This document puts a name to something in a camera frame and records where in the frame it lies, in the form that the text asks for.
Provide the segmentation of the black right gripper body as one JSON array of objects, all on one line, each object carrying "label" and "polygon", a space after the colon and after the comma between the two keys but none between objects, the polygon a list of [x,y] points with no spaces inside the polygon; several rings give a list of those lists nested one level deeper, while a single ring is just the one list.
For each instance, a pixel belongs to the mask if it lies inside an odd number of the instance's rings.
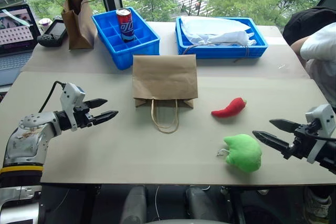
[{"label": "black right gripper body", "polygon": [[317,125],[312,122],[309,124],[302,124],[302,126],[293,133],[295,138],[294,141],[289,144],[289,156],[283,156],[285,159],[289,159],[294,156],[298,159],[308,158],[308,154],[312,150],[316,143],[315,137]]}]

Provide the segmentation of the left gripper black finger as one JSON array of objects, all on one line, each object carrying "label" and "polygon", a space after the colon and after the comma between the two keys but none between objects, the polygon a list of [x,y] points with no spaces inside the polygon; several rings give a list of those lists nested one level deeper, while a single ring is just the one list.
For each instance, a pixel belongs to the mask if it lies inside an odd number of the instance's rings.
[{"label": "left gripper black finger", "polygon": [[106,102],[108,102],[108,100],[102,99],[102,98],[97,98],[97,99],[92,99],[92,100],[85,101],[84,104],[85,104],[85,108],[94,109],[94,108],[98,108],[98,107],[102,106]]},{"label": "left gripper black finger", "polygon": [[103,112],[100,115],[94,116],[92,119],[93,125],[98,125],[109,121],[110,119],[114,118],[119,112],[118,111],[107,111]]}]

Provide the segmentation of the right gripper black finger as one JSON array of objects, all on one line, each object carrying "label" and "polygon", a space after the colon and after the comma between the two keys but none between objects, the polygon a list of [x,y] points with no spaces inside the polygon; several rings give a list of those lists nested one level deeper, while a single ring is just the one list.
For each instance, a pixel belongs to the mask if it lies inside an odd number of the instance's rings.
[{"label": "right gripper black finger", "polygon": [[276,128],[288,132],[294,133],[296,129],[300,128],[302,125],[285,119],[272,119],[269,121]]},{"label": "right gripper black finger", "polygon": [[275,150],[278,150],[283,156],[289,156],[289,143],[264,131],[252,131],[252,133],[262,143],[272,147]]}]

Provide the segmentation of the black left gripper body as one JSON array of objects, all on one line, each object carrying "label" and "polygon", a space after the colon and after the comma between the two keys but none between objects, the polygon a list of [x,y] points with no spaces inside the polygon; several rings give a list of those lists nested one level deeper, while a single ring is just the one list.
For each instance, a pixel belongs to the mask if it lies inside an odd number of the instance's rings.
[{"label": "black left gripper body", "polygon": [[87,103],[75,106],[73,115],[75,117],[77,127],[82,129],[93,125],[93,116],[90,114],[90,107]]}]

